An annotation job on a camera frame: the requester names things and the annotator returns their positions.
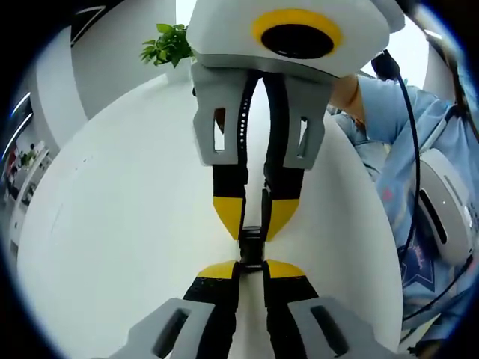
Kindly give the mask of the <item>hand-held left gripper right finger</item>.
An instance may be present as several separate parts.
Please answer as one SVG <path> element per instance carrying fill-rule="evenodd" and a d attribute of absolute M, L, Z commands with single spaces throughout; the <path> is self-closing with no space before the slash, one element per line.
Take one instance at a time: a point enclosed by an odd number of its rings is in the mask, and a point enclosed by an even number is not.
<path fill-rule="evenodd" d="M 262 263 L 266 328 L 276 358 L 381 358 L 372 327 L 320 297 L 298 267 Z"/>

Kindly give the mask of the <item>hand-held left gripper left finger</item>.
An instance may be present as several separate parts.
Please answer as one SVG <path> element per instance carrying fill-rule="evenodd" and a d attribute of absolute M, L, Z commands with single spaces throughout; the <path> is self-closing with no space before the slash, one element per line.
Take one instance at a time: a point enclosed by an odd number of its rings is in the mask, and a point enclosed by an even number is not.
<path fill-rule="evenodd" d="M 201 270 L 182 298 L 170 298 L 133 325 L 110 358 L 227 358 L 236 331 L 242 265 Z"/>

